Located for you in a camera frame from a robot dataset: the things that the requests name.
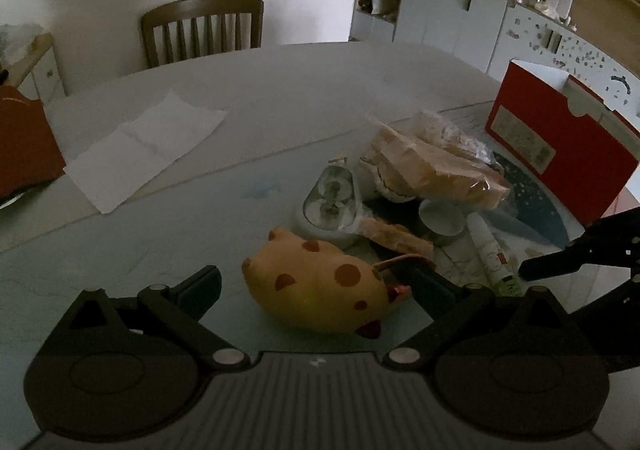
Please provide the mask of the tan patterned plush toy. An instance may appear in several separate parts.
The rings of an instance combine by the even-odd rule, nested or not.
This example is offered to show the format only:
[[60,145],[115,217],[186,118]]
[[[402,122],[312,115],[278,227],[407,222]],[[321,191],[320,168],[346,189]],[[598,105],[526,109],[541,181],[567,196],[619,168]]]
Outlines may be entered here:
[[363,217],[358,220],[357,230],[367,240],[391,251],[426,258],[433,256],[433,243],[415,236],[402,225],[390,225],[378,218]]

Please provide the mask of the yellow spotted plush toy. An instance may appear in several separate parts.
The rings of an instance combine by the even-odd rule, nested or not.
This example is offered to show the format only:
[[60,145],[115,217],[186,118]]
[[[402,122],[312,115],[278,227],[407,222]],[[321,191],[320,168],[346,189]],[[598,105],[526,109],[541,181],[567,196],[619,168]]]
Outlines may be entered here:
[[285,228],[242,265],[250,296],[271,317],[297,329],[376,340],[386,313],[410,288],[335,245],[305,240]]

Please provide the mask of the bagged brown bread loaf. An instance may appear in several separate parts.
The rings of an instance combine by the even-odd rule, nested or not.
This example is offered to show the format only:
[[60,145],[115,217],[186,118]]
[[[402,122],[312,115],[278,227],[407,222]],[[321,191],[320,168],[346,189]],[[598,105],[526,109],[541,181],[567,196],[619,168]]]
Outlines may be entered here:
[[421,110],[401,129],[372,124],[360,167],[386,199],[452,199],[495,209],[508,198],[511,187],[492,150],[446,117]]

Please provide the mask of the white oval correction tape dispenser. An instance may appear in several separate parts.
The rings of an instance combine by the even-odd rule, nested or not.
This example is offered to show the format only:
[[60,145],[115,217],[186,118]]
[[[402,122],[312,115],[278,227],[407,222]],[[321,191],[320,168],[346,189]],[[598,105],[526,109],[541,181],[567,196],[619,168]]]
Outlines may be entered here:
[[352,170],[341,164],[326,165],[295,207],[294,231],[303,239],[346,249],[357,240],[361,204]]

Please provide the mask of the dark green patterned mat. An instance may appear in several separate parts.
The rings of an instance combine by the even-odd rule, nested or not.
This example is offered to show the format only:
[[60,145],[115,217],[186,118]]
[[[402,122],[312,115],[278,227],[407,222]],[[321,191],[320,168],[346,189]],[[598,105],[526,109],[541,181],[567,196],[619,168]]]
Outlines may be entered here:
[[509,158],[498,152],[494,156],[511,187],[499,209],[523,222],[550,244],[565,246],[570,241],[566,226],[547,193],[526,170]]

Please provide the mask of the white tube with label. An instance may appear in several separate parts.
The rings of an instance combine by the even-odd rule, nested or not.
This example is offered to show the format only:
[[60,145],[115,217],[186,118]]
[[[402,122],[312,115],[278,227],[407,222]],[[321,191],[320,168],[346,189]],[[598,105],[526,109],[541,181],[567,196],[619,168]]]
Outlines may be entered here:
[[520,285],[514,277],[508,259],[483,217],[477,213],[467,215],[466,226],[491,288],[499,296],[521,296]]

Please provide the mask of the red white cardboard box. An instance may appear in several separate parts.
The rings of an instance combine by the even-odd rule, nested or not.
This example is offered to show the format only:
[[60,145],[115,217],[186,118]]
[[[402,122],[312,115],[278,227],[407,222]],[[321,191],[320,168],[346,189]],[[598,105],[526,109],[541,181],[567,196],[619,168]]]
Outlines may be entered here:
[[582,224],[600,219],[639,167],[639,131],[577,77],[509,62],[485,130]]

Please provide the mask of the small white bowl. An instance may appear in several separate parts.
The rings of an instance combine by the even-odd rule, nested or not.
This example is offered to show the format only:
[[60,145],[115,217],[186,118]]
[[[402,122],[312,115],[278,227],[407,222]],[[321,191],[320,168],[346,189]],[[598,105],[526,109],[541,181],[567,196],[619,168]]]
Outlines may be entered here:
[[465,217],[457,205],[442,199],[424,199],[419,218],[428,238],[437,246],[449,245],[464,233]]

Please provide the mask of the white paper sheet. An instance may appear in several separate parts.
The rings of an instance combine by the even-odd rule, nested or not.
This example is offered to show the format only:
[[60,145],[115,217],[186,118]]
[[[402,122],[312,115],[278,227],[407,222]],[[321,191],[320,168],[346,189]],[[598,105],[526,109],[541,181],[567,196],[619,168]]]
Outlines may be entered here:
[[207,139],[227,115],[169,92],[88,147],[64,171],[101,214],[109,214]]

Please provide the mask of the dark red bag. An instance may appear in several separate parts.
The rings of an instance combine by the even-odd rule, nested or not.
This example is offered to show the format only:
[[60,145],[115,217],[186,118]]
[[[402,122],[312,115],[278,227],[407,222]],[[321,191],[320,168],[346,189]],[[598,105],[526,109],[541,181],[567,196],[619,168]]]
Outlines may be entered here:
[[1,87],[1,197],[64,175],[65,159],[40,100]]

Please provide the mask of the small wooden side cabinet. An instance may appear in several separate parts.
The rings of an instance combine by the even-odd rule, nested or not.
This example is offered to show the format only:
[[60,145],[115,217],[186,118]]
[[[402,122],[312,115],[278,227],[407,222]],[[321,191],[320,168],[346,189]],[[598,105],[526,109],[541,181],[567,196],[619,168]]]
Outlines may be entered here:
[[50,32],[35,37],[21,58],[3,69],[6,71],[4,85],[16,88],[29,100],[40,100],[47,105],[67,95]]

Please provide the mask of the dark wooden chair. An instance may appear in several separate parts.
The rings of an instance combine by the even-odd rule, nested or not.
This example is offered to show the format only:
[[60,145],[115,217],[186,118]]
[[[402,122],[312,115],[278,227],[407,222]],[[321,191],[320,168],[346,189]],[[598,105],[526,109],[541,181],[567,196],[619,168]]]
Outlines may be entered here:
[[146,66],[259,48],[264,12],[262,0],[178,0],[158,6],[140,18]]

